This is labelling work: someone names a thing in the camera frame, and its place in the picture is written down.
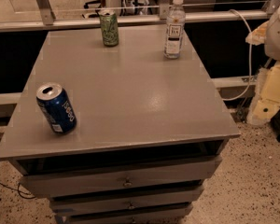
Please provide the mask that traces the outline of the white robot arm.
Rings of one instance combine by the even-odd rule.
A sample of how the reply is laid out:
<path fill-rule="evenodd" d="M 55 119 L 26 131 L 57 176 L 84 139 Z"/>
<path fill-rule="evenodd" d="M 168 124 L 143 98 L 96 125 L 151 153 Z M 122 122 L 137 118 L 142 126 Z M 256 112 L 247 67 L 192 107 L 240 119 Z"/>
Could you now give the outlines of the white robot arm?
<path fill-rule="evenodd" d="M 260 126 L 280 110 L 280 6 L 268 21 L 249 33 L 245 41 L 250 45 L 263 44 L 265 54 L 275 60 L 271 68 L 260 68 L 247 114 L 249 124 Z"/>

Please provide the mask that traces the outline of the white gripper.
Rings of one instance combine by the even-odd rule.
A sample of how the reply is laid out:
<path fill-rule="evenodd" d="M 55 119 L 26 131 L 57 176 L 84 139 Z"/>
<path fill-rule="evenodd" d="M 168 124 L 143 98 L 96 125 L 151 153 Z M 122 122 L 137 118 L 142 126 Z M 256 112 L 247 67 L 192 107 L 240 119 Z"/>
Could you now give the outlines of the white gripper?
<path fill-rule="evenodd" d="M 260 45 L 265 42 L 268 22 L 248 34 L 245 42 Z M 264 125 L 280 110 L 280 62 L 270 69 L 261 68 L 257 77 L 255 95 L 246 117 L 251 125 Z"/>

